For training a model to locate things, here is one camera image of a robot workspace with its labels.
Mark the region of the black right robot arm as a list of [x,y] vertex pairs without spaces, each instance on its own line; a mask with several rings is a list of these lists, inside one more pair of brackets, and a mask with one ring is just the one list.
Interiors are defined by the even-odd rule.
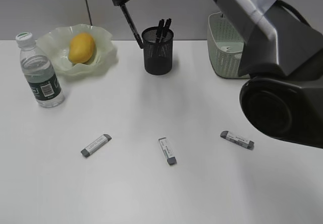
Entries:
[[322,34],[282,0],[213,0],[242,37],[242,111],[260,132],[322,148]]

